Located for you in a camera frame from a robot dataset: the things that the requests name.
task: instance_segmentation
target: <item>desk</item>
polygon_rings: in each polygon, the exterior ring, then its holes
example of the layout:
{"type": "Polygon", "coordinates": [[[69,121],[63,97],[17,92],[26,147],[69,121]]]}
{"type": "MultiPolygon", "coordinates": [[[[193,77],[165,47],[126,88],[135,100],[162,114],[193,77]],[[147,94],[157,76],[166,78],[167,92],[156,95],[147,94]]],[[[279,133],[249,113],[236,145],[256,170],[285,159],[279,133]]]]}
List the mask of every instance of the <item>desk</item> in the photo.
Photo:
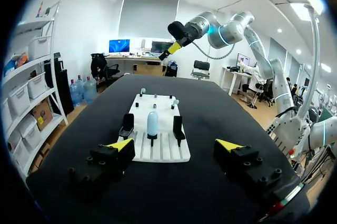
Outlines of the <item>desk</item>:
{"type": "MultiPolygon", "coordinates": [[[[216,164],[216,138],[250,144],[263,160],[282,169],[282,177],[296,176],[263,128],[217,84],[126,75],[79,114],[26,182],[51,223],[251,223],[259,208],[216,164]],[[78,202],[63,187],[67,169],[86,160],[89,150],[98,144],[117,141],[123,116],[141,88],[147,94],[174,95],[180,100],[190,161],[132,162],[122,180],[111,184],[100,201],[78,202]]],[[[304,212],[309,210],[305,193],[299,205],[306,208],[304,212]]]]}
{"type": "Polygon", "coordinates": [[[108,55],[105,57],[105,59],[136,61],[136,62],[158,62],[161,63],[161,65],[163,65],[163,61],[161,61],[158,57],[108,55]]]}
{"type": "Polygon", "coordinates": [[[247,77],[247,78],[251,78],[252,76],[249,75],[249,74],[246,74],[246,73],[238,73],[238,72],[230,72],[229,69],[227,69],[226,67],[222,67],[224,69],[223,71],[223,75],[222,75],[222,78],[221,78],[221,83],[220,83],[220,87],[223,88],[223,82],[225,80],[225,75],[226,75],[226,72],[229,72],[230,74],[233,74],[233,80],[232,80],[232,83],[231,83],[231,87],[230,87],[230,90],[228,92],[229,96],[232,95],[232,92],[233,92],[233,89],[234,89],[234,85],[235,85],[235,81],[236,81],[236,78],[239,76],[240,78],[242,77],[247,77]]]}

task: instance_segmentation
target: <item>cardboard box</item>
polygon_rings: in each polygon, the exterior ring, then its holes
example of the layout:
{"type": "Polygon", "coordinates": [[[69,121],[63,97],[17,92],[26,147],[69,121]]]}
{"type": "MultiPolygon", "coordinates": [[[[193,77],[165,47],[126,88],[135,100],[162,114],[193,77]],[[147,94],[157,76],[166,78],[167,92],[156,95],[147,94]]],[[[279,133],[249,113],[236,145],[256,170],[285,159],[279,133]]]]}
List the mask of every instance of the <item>cardboard box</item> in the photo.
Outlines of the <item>cardboard box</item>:
{"type": "Polygon", "coordinates": [[[42,156],[46,156],[47,153],[50,151],[50,149],[51,149],[51,146],[46,142],[46,143],[42,146],[42,148],[40,149],[41,155],[42,155],[42,156]]]}
{"type": "Polygon", "coordinates": [[[40,164],[42,163],[42,159],[43,159],[43,157],[42,157],[40,154],[38,154],[38,155],[36,156],[36,158],[35,158],[34,165],[35,165],[36,167],[39,167],[40,164]]]}
{"type": "Polygon", "coordinates": [[[53,119],[47,99],[44,99],[40,104],[34,107],[32,109],[32,114],[37,120],[37,126],[40,131],[43,130],[53,119]]]}
{"type": "Polygon", "coordinates": [[[33,165],[32,168],[31,168],[31,173],[36,172],[36,171],[37,171],[37,167],[36,167],[36,165],[33,165]]]}

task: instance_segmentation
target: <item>white shelf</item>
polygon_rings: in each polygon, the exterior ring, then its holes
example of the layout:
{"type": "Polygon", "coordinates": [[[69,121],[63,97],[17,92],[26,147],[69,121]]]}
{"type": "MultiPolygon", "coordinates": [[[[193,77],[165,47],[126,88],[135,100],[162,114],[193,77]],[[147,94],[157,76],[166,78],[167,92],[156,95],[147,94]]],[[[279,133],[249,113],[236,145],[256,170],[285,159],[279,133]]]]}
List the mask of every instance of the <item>white shelf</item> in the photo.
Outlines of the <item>white shelf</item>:
{"type": "Polygon", "coordinates": [[[19,35],[25,32],[30,32],[30,31],[34,31],[37,29],[41,29],[44,26],[46,26],[49,22],[52,22],[53,20],[54,20],[53,17],[38,17],[30,21],[20,22],[16,26],[13,35],[16,36],[16,35],[19,35]]]}
{"type": "Polygon", "coordinates": [[[30,153],[29,159],[25,165],[25,168],[23,169],[24,174],[27,176],[29,172],[29,168],[31,167],[35,156],[41,149],[42,145],[48,138],[48,136],[54,131],[54,129],[60,124],[60,122],[63,120],[63,117],[58,114],[53,113],[53,119],[50,123],[41,131],[41,142],[36,146],[36,148],[30,153]]]}
{"type": "Polygon", "coordinates": [[[50,94],[52,94],[55,91],[55,88],[48,89],[44,93],[42,93],[40,96],[36,97],[35,99],[31,99],[31,105],[20,115],[17,116],[13,122],[12,125],[9,127],[8,131],[6,132],[6,140],[8,140],[9,136],[13,132],[13,130],[17,127],[17,125],[20,123],[20,121],[36,106],[38,105],[43,99],[47,98],[50,94]]]}
{"type": "Polygon", "coordinates": [[[4,85],[6,82],[8,82],[11,78],[13,78],[14,76],[18,75],[19,73],[23,72],[24,70],[27,70],[28,68],[37,65],[45,60],[51,60],[51,56],[47,55],[44,57],[40,57],[37,58],[35,60],[32,60],[26,64],[24,64],[23,66],[20,66],[19,68],[16,68],[14,71],[10,72],[8,75],[6,75],[3,79],[2,79],[2,85],[4,85]]]}

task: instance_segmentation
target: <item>white fixture board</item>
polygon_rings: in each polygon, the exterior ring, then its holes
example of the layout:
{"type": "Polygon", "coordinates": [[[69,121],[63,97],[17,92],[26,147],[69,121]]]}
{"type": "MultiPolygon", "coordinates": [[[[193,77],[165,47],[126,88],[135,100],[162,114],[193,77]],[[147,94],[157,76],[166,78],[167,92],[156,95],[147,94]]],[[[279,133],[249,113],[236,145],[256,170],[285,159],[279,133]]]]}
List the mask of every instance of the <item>white fixture board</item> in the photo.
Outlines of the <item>white fixture board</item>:
{"type": "MultiPolygon", "coordinates": [[[[171,109],[173,101],[176,100],[173,96],[143,94],[140,97],[136,95],[130,108],[129,113],[134,115],[134,129],[129,138],[133,138],[135,145],[135,157],[133,161],[138,162],[188,162],[191,154],[187,140],[182,140],[180,147],[178,141],[173,134],[173,117],[180,116],[178,105],[171,109]],[[147,138],[147,117],[152,111],[158,114],[158,136],[153,140],[147,138]]],[[[123,141],[123,137],[119,137],[118,141],[123,141]]]]}

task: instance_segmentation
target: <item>white robotic arm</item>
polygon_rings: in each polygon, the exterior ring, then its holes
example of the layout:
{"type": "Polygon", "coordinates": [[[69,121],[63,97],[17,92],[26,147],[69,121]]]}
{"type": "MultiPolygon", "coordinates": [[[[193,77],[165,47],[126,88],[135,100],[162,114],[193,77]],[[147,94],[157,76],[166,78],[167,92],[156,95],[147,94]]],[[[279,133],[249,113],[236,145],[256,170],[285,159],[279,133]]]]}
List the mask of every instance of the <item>white robotic arm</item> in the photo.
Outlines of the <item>white robotic arm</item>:
{"type": "Polygon", "coordinates": [[[261,40],[256,32],[249,26],[253,21],[254,17],[250,12],[241,12],[233,15],[225,25],[221,25],[214,14],[204,12],[191,19],[185,25],[180,22],[173,22],[168,26],[168,31],[175,37],[176,42],[160,56],[160,59],[163,60],[168,55],[174,53],[181,47],[193,43],[195,39],[199,39],[205,34],[208,36],[210,45],[216,49],[235,44],[245,37],[259,65],[261,76],[265,79],[273,78],[273,95],[277,105],[278,115],[266,132],[268,134],[275,133],[276,137],[274,141],[279,149],[286,156],[291,155],[295,157],[310,148],[324,146],[325,144],[336,141],[337,124],[334,118],[330,118],[325,122],[329,125],[336,125],[330,126],[329,129],[320,123],[310,128],[306,122],[305,115],[308,111],[310,101],[306,101],[300,108],[299,113],[297,115],[295,114],[293,100],[283,73],[281,61],[279,59],[266,59],[261,40]],[[330,134],[331,137],[326,137],[327,130],[329,130],[328,134],[330,134]],[[325,132],[325,141],[323,141],[323,132],[325,132]]]}

